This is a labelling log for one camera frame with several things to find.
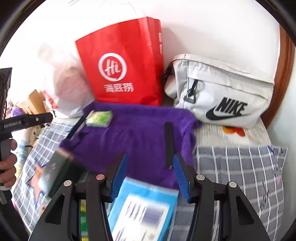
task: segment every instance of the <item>blue package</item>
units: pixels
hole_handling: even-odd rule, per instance
[[[177,190],[125,178],[108,216],[113,239],[162,241],[178,193]]]

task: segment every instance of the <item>gray checkered cloth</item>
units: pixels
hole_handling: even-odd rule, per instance
[[[212,182],[236,182],[247,196],[272,241],[277,238],[284,209],[281,172],[287,148],[259,146],[237,148],[198,147],[195,169]],[[218,239],[219,202],[215,202],[212,241]],[[194,204],[178,199],[167,241],[186,240]]]
[[[15,203],[26,227],[33,231],[42,207],[46,207],[50,198],[43,193],[39,194],[37,203],[34,198],[34,189],[28,184],[35,174],[36,163],[43,167],[52,157],[60,142],[68,135],[73,125],[53,122],[46,127],[37,144],[30,152],[20,178],[13,190],[12,200]]]

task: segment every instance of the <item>purple ball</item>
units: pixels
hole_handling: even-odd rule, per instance
[[[15,117],[15,116],[23,115],[23,114],[24,113],[23,113],[22,109],[16,107],[12,110],[11,117]]]

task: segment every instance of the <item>silver screw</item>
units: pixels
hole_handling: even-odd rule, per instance
[[[200,181],[203,181],[205,179],[205,176],[204,175],[197,175],[196,179],[200,180]]]
[[[96,176],[97,180],[103,180],[105,178],[105,176],[103,174],[99,174]]]
[[[64,186],[65,186],[65,187],[68,187],[68,186],[70,186],[71,184],[72,184],[72,182],[71,182],[70,180],[67,180],[67,181],[64,182]]]
[[[236,188],[237,187],[237,184],[235,182],[230,182],[229,183],[229,186],[232,187],[232,188]]]

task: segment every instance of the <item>human hand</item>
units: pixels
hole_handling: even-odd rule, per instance
[[[11,150],[17,148],[17,142],[14,139],[11,139]],[[0,183],[3,183],[6,188],[11,188],[17,178],[15,176],[16,168],[14,164],[17,162],[17,157],[15,154],[10,153],[10,155],[5,159],[0,161],[0,170],[4,170],[4,173],[0,174]]]

